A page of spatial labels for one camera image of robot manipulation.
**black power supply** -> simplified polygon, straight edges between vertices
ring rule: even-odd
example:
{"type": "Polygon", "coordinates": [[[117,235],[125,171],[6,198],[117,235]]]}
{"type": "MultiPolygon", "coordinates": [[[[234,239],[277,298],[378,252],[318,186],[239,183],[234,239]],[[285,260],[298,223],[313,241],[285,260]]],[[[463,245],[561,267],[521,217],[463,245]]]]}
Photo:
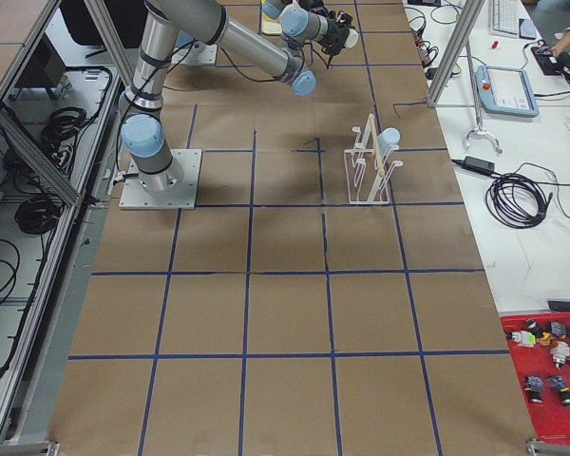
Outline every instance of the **black power supply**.
{"type": "Polygon", "coordinates": [[[421,7],[441,7],[441,0],[408,0],[408,5],[419,5],[421,7]]]}
{"type": "Polygon", "coordinates": [[[452,163],[459,165],[463,169],[472,171],[473,173],[483,174],[484,176],[492,176],[494,174],[494,162],[475,157],[465,157],[464,160],[452,160],[452,163]]]}

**blue joint cap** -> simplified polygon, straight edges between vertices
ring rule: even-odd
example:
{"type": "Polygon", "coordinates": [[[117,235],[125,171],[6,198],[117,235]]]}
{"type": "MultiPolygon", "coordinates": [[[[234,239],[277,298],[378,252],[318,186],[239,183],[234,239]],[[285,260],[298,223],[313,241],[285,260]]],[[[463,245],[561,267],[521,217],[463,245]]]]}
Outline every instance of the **blue joint cap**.
{"type": "Polygon", "coordinates": [[[401,133],[396,128],[387,128],[378,135],[378,144],[383,153],[389,149],[389,146],[397,145],[399,141],[401,141],[401,133]]]}
{"type": "Polygon", "coordinates": [[[131,154],[141,159],[154,157],[164,144],[161,123],[147,114],[129,117],[123,124],[121,135],[131,154]]]}
{"type": "Polygon", "coordinates": [[[268,2],[262,3],[262,11],[264,11],[264,14],[266,14],[268,17],[270,17],[273,20],[275,20],[278,16],[281,15],[281,10],[272,3],[268,2]]]}
{"type": "Polygon", "coordinates": [[[281,28],[287,36],[300,35],[308,26],[309,16],[302,8],[289,8],[281,17],[281,28]]]}
{"type": "Polygon", "coordinates": [[[314,74],[312,71],[307,69],[302,73],[297,75],[295,78],[294,83],[292,84],[292,89],[294,90],[294,94],[298,97],[307,97],[311,93],[314,92],[314,88],[316,87],[316,79],[314,78],[314,74]]]}

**blue tape grid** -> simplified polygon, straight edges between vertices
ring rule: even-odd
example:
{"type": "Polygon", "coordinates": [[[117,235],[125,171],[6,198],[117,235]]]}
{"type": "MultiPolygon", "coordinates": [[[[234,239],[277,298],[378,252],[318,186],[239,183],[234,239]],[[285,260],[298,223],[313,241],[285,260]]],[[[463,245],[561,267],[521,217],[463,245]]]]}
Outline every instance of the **blue tape grid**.
{"type": "MultiPolygon", "coordinates": [[[[332,3],[332,6],[350,6],[350,4],[338,4],[332,3]]],[[[353,7],[355,9],[356,17],[359,18],[359,6],[362,5],[401,5],[400,2],[384,2],[384,3],[363,3],[357,2],[356,0],[353,2],[353,7]]],[[[232,5],[232,6],[249,6],[249,5],[232,5]]],[[[261,25],[261,12],[260,17],[258,20],[258,31],[261,25]]],[[[363,32],[361,31],[360,27],[360,41],[361,46],[364,52],[365,63],[364,64],[335,64],[334,67],[365,67],[368,72],[368,79],[370,84],[370,91],[371,96],[373,98],[373,107],[376,114],[376,119],[380,124],[379,113],[376,105],[375,99],[375,90],[373,87],[373,82],[371,79],[371,67],[397,67],[397,66],[419,66],[420,64],[370,64],[368,60],[368,53],[365,45],[364,34],[369,33],[409,33],[408,30],[401,30],[401,31],[387,31],[387,32],[379,32],[379,31],[372,31],[372,32],[363,32]]],[[[194,106],[194,113],[193,119],[190,125],[190,132],[188,135],[187,146],[190,146],[195,122],[197,118],[198,106],[195,104],[194,106]]],[[[414,148],[414,149],[402,149],[401,152],[414,152],[414,151],[445,151],[446,148],[437,147],[437,148],[414,148]]],[[[327,241],[327,232],[328,232],[328,221],[326,218],[326,214],[322,214],[322,230],[323,230],[323,251],[324,251],[324,258],[325,258],[325,270],[324,271],[304,271],[304,272],[259,272],[259,273],[252,273],[251,272],[251,257],[252,257],[252,235],[253,235],[253,217],[254,217],[254,209],[258,207],[350,207],[349,204],[326,204],[325,203],[325,189],[323,184],[323,172],[322,172],[322,159],[321,159],[321,147],[320,141],[317,139],[317,148],[316,150],[308,150],[304,152],[313,152],[317,155],[318,166],[319,166],[319,188],[321,194],[321,203],[320,204],[295,204],[295,205],[279,205],[279,204],[254,204],[254,192],[255,192],[255,172],[256,172],[256,154],[257,154],[257,133],[254,132],[254,139],[253,139],[253,147],[252,149],[240,149],[240,150],[220,150],[220,149],[211,149],[205,150],[204,152],[213,153],[213,152],[242,152],[242,153],[251,153],[252,154],[252,173],[251,173],[251,190],[250,190],[250,204],[223,204],[223,205],[202,205],[199,207],[241,207],[241,208],[249,208],[249,226],[248,226],[248,245],[247,245],[247,261],[246,261],[246,285],[245,285],[245,307],[244,307],[244,328],[243,328],[243,341],[242,341],[242,353],[214,353],[214,354],[197,354],[197,353],[175,353],[175,354],[163,354],[160,353],[161,348],[161,341],[162,341],[162,329],[164,325],[164,317],[166,314],[166,306],[168,301],[168,294],[169,294],[169,287],[170,281],[172,276],[197,276],[197,275],[215,275],[215,274],[242,274],[242,272],[232,272],[232,273],[224,273],[224,272],[177,272],[173,271],[174,260],[175,260],[175,252],[176,246],[178,242],[178,235],[181,225],[181,215],[182,211],[179,210],[176,226],[174,229],[173,240],[172,240],[172,248],[171,248],[171,256],[169,260],[169,267],[167,271],[162,272],[144,272],[144,271],[136,271],[136,272],[128,272],[128,271],[111,271],[111,272],[98,272],[94,273],[94,276],[166,276],[165,282],[165,289],[163,295],[163,303],[161,307],[161,317],[160,317],[160,324],[158,328],[158,334],[156,339],[156,347],[154,353],[138,353],[138,354],[103,354],[103,355],[71,355],[68,359],[71,361],[83,361],[83,360],[116,360],[116,359],[124,359],[124,360],[152,360],[152,370],[150,374],[150,381],[148,385],[148,392],[146,397],[146,404],[145,410],[142,420],[142,431],[140,436],[139,448],[138,448],[138,456],[143,456],[143,448],[145,443],[145,435],[147,432],[148,426],[148,419],[149,413],[151,410],[152,405],[152,394],[154,391],[154,384],[156,379],[156,372],[157,366],[160,360],[162,359],[240,359],[241,360],[241,386],[240,386],[240,406],[239,406],[239,435],[238,435],[238,455],[244,455],[244,418],[245,418],[245,394],[246,394],[246,373],[247,373],[247,360],[248,359],[302,359],[302,358],[329,358],[332,363],[332,393],[333,393],[333,412],[334,412],[334,425],[335,425],[335,434],[336,434],[336,442],[337,442],[337,451],[338,456],[343,455],[343,447],[342,447],[342,435],[341,435],[341,426],[340,426],[340,411],[339,411],[339,397],[338,397],[338,389],[337,389],[337,359],[339,358],[354,358],[354,357],[419,357],[422,366],[423,377],[426,386],[426,395],[427,395],[427,403],[428,408],[430,411],[431,416],[431,423],[433,427],[433,433],[435,438],[435,443],[437,446],[437,451],[439,456],[443,456],[443,449],[441,446],[441,439],[439,435],[439,429],[437,425],[437,417],[435,414],[435,408],[432,400],[431,390],[430,390],[430,383],[428,381],[428,369],[426,364],[427,357],[434,357],[434,356],[451,356],[451,355],[499,355],[499,354],[508,354],[507,350],[471,350],[471,351],[424,351],[423,344],[422,344],[422,337],[420,334],[419,324],[418,324],[418,316],[415,308],[415,302],[413,297],[413,290],[411,288],[410,282],[410,275],[411,274],[440,274],[440,273],[475,273],[475,272],[482,272],[483,269],[417,269],[413,270],[408,268],[407,259],[406,259],[406,252],[405,246],[403,243],[403,237],[401,232],[401,226],[399,221],[399,216],[397,213],[397,206],[406,206],[406,205],[462,205],[461,201],[446,201],[446,202],[409,202],[409,203],[397,203],[392,195],[392,207],[394,211],[394,218],[395,218],[395,226],[397,231],[397,236],[399,240],[401,255],[403,259],[403,269],[401,270],[358,270],[358,271],[332,271],[330,270],[329,263],[328,263],[328,241],[327,241]],[[328,321],[329,321],[329,333],[330,333],[330,352],[329,353],[249,353],[247,347],[247,334],[249,331],[249,292],[250,292],[250,282],[251,276],[255,275],[324,275],[326,277],[326,296],[327,296],[327,312],[328,312],[328,321]],[[408,286],[408,296],[409,296],[409,303],[411,306],[412,317],[413,317],[413,324],[414,330],[416,335],[416,340],[418,344],[418,351],[369,351],[369,352],[336,352],[335,351],[335,340],[334,340],[334,330],[333,330],[333,309],[332,309],[332,297],[331,297],[331,279],[332,275],[354,275],[354,274],[403,274],[406,277],[406,282],[408,286]]]]}

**person's hand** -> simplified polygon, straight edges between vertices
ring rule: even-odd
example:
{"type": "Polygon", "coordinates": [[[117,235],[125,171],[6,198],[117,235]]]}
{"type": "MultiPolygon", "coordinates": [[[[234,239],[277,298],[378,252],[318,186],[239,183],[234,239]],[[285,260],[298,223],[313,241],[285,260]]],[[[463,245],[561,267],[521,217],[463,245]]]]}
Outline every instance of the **person's hand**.
{"type": "Polygon", "coordinates": [[[557,42],[555,45],[551,47],[551,52],[553,52],[554,57],[558,57],[567,46],[563,46],[562,43],[557,42]]]}

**metal mounting plate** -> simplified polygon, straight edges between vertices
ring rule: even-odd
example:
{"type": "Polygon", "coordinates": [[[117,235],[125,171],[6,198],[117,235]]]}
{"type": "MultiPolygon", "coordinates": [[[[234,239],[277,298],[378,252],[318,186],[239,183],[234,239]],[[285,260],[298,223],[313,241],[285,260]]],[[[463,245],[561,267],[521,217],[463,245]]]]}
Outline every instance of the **metal mounting plate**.
{"type": "Polygon", "coordinates": [[[188,57],[181,59],[188,49],[182,49],[180,52],[173,54],[171,63],[174,65],[186,65],[189,67],[208,67],[216,64],[218,57],[218,45],[206,46],[201,52],[191,52],[188,57]]]}
{"type": "MultiPolygon", "coordinates": [[[[173,158],[183,169],[183,181],[160,194],[152,195],[145,191],[139,179],[124,183],[120,208],[124,210],[147,209],[194,209],[199,187],[200,149],[171,149],[173,158]]],[[[137,165],[132,161],[129,174],[137,174],[137,165]]]]}

